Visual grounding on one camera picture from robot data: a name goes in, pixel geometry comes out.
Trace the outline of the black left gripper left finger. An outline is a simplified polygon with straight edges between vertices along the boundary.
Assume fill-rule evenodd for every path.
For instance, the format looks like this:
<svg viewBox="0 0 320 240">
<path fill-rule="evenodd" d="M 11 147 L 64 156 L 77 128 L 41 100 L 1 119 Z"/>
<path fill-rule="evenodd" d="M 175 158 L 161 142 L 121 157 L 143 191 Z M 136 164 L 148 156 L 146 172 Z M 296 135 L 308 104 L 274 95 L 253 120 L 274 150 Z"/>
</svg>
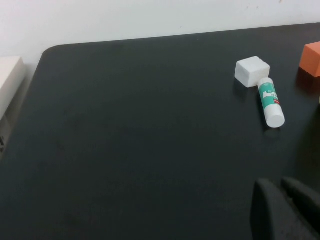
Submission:
<svg viewBox="0 0 320 240">
<path fill-rule="evenodd" d="M 254 240 L 318 240 L 299 216 L 285 190 L 261 178 L 254 184 L 250 226 Z"/>
</svg>

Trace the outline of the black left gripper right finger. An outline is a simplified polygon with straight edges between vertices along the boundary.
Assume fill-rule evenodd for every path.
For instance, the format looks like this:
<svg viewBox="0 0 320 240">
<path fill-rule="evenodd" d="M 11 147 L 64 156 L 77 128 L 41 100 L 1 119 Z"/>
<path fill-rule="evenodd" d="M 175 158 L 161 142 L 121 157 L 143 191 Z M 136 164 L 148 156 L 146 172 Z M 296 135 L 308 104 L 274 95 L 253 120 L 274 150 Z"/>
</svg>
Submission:
<svg viewBox="0 0 320 240">
<path fill-rule="evenodd" d="M 291 177 L 283 177 L 281 187 L 291 199 L 301 219 L 315 234 L 319 235 L 320 193 Z"/>
</svg>

